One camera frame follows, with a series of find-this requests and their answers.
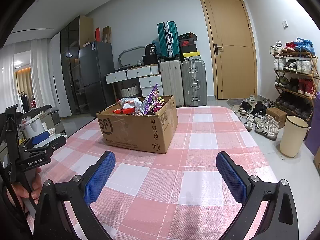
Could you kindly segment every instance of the screw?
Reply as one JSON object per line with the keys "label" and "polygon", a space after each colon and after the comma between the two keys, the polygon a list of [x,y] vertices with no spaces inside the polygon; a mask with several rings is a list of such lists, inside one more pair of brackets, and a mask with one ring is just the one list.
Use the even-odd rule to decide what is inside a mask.
{"label": "screw", "polygon": [[47,179],[45,182],[44,182],[44,185],[45,186],[49,186],[51,184],[51,180],[50,179]]}
{"label": "screw", "polygon": [[75,182],[81,180],[81,175],[75,175],[75,176],[73,176],[72,180],[75,181]]}
{"label": "screw", "polygon": [[283,185],[285,185],[285,186],[288,185],[288,182],[287,182],[285,179],[281,179],[281,183],[282,183]]}
{"label": "screw", "polygon": [[256,176],[256,175],[252,175],[252,176],[251,176],[251,179],[252,179],[254,182],[259,181],[259,177]]}

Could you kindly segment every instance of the gray refrigerator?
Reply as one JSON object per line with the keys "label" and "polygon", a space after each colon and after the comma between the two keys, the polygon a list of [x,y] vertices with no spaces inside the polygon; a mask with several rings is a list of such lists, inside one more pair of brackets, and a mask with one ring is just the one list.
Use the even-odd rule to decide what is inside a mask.
{"label": "gray refrigerator", "polygon": [[96,116],[116,102],[112,85],[106,81],[106,75],[115,71],[111,44],[92,42],[79,50],[79,60],[90,114]]}

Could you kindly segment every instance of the red sneaker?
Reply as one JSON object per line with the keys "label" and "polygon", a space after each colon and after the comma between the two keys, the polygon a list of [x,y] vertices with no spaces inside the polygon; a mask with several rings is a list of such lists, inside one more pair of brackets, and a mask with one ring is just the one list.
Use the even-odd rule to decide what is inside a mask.
{"label": "red sneaker", "polygon": [[304,95],[305,80],[304,79],[299,79],[298,83],[299,83],[298,93]]}
{"label": "red sneaker", "polygon": [[305,85],[306,85],[306,89],[304,91],[304,95],[307,97],[312,97],[314,91],[315,91],[315,86],[313,84],[313,81],[311,79],[307,79],[304,81]]}
{"label": "red sneaker", "polygon": [[282,52],[284,52],[284,53],[285,52],[295,52],[294,48],[296,47],[296,45],[294,44],[293,41],[290,43],[286,43],[285,45],[286,45],[286,47],[282,49]]}

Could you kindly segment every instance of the wooden door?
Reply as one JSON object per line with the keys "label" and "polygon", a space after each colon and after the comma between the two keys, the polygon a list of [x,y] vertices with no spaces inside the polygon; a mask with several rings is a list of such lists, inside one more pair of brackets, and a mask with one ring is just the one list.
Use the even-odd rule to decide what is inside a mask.
{"label": "wooden door", "polygon": [[217,99],[256,94],[255,54],[242,0],[204,0],[204,5],[213,43]]}

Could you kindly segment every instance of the door frame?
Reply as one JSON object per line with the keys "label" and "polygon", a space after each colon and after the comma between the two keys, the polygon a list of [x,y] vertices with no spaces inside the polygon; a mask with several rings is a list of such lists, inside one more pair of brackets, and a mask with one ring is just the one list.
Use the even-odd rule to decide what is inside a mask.
{"label": "door frame", "polygon": [[[202,5],[202,9],[203,9],[203,13],[204,13],[204,18],[205,18],[205,23],[207,25],[207,30],[208,30],[208,36],[209,36],[209,43],[210,43],[210,51],[211,51],[211,59],[212,59],[212,73],[213,73],[213,88],[214,88],[214,95],[216,97],[216,99],[222,99],[222,98],[218,98],[218,81],[217,81],[217,68],[216,68],[216,57],[215,57],[215,50],[214,50],[214,42],[213,42],[213,38],[212,38],[212,33],[211,33],[211,27],[210,27],[210,22],[209,22],[209,17],[208,17],[208,12],[207,9],[205,7],[205,3],[204,0],[200,0],[201,1],[201,5]],[[256,46],[254,43],[254,38],[253,38],[253,32],[252,32],[252,26],[251,26],[251,22],[250,22],[250,18],[248,15],[248,11],[247,8],[245,7],[244,1],[243,0],[239,0],[242,2],[244,11],[245,11],[245,15],[247,16],[247,20],[248,20],[248,24],[250,27],[250,35],[251,35],[251,40],[252,40],[252,48],[253,48],[253,57],[254,57],[254,74],[255,74],[255,81],[254,81],[254,87],[255,87],[255,96],[257,96],[258,93],[258,70],[257,70],[257,54],[256,54]]]}

